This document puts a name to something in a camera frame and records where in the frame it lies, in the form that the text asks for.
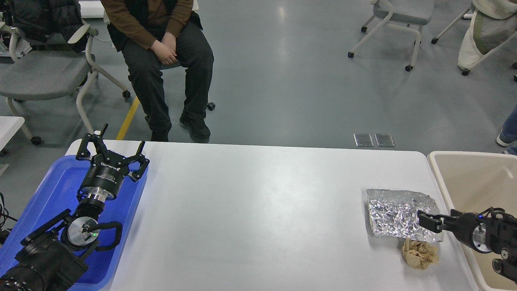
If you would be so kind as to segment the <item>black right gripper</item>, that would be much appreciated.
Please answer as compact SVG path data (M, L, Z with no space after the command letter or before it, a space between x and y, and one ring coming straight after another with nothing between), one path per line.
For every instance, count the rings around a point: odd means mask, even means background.
M491 253L486 245L485 217L479 213L450 210L450 215L430 214L423 210L417 211L419 226L434 233L443 230L451 231L455 238L478 253Z

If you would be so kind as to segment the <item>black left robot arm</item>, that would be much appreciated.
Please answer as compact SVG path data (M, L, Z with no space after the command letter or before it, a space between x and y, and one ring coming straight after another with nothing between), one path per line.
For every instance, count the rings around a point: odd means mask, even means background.
M58 159L1 248L2 291L98 291L118 267L147 179L142 141L134 155L85 134Z

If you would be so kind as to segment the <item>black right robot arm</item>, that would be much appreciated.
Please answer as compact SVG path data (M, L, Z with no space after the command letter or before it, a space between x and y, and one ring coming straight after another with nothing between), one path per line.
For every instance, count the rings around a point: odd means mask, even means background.
M492 260L493 270L517 281L517 223L503 208L489 207L482 213L451 209L449 215L418 210L417 217L419 225L427 230L452 232L460 243L478 253L500 255Z

